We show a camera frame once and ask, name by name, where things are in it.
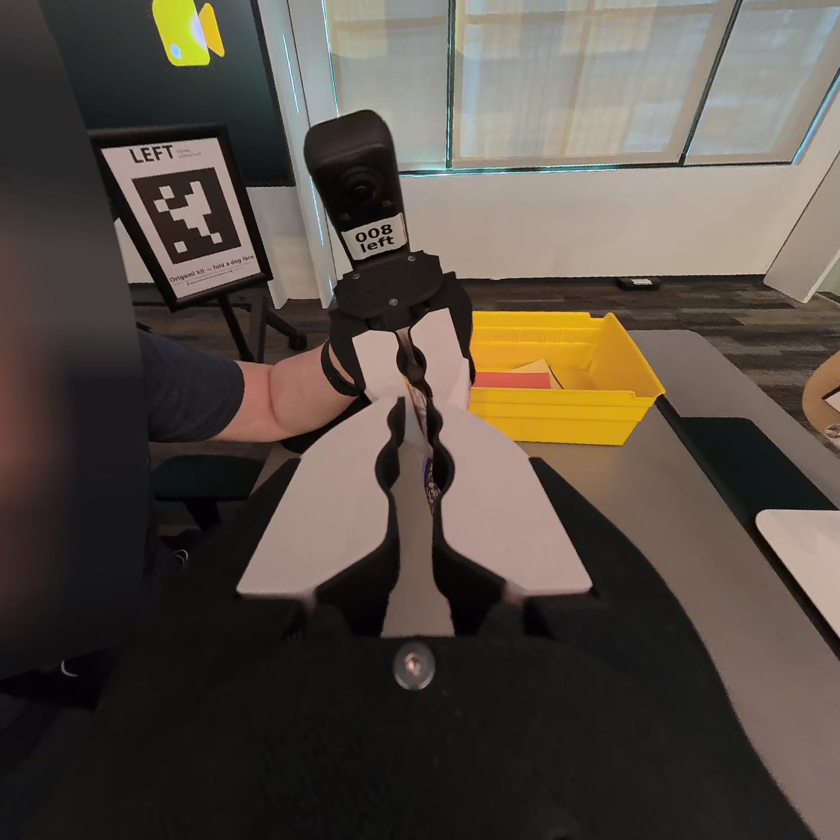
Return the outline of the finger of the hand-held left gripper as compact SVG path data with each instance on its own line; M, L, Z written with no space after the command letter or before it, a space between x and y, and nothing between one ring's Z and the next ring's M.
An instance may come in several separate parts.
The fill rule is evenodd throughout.
M398 332L369 330L354 336L364 394L371 403L398 396L413 402L413 388L397 363L404 349Z
M430 311L408 333L415 356L422 362L423 381L435 404L469 408L469 361L460 347L448 309Z

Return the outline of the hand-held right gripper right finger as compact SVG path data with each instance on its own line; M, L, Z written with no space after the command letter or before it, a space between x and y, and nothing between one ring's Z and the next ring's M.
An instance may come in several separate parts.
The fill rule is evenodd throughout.
M509 437L451 404L429 404L439 490L434 582L455 635L474 635L498 603L589 595L592 578L528 455Z

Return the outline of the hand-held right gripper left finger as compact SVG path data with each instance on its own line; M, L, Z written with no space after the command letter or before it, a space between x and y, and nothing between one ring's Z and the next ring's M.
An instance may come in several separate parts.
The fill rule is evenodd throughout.
M400 572L392 489L405 422L405 397L383 398L293 460L239 595L332 606L354 634L382 634Z

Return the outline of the patterned origami paper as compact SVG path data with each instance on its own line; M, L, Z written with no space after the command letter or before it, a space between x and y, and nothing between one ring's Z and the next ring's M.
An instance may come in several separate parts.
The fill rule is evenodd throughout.
M434 528L442 530L444 502L455 480L455 461L441 438L444 419L434 401L407 374L402 375L402 381L407 396L406 437L419 458L423 495Z

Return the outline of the person's left forearm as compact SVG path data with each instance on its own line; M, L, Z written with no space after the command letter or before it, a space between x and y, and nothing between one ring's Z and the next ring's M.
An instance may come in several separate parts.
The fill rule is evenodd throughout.
M326 343L273 365L236 362L243 377L243 397L216 440L274 443L315 431L338 417L356 395L334 388L323 369L323 354L348 390L350 379Z

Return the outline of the yellow plastic bin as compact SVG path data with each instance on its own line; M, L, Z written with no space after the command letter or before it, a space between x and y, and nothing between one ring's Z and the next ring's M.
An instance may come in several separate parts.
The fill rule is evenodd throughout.
M469 410L511 439L623 445L665 394L613 313L475 311L470 344L478 371L512 371L545 359L563 390L473 388Z

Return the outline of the dark green chair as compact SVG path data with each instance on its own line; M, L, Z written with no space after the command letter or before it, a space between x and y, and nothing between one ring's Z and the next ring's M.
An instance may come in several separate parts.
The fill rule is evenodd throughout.
M246 501L264 461L233 455L184 455L162 461L151 473L158 501L180 502L202 531L222 521L218 504Z

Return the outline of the black easel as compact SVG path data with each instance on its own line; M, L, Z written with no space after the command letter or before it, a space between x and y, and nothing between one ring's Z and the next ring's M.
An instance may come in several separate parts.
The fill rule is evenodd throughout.
M171 311L153 285L129 287L137 326L195 349L237 361L273 364L316 346L285 321L267 284Z

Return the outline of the black framed marker sign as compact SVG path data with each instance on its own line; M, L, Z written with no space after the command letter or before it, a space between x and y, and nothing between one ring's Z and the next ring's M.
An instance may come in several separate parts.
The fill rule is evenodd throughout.
M273 279L223 124L87 136L112 208L171 311Z

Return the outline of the large window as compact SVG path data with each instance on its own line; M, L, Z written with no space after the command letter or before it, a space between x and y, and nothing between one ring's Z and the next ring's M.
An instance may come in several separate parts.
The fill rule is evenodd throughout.
M794 164L838 96L836 1L321 6L406 174Z

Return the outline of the white metal document stand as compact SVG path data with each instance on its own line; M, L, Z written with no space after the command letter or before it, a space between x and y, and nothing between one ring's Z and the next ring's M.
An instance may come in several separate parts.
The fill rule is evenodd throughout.
M767 509L755 524L759 534L839 635L839 511Z

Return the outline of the instruction sheet stand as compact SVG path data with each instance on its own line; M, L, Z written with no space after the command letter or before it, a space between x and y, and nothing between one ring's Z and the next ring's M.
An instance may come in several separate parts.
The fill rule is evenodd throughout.
M836 352L812 374L802 395L802 411L820 439L839 453L839 356Z

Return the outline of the large dark display screen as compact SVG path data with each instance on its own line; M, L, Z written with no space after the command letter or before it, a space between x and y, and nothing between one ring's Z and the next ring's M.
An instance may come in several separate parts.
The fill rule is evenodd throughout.
M294 186L257 2L39 6L88 129L223 124L247 186Z

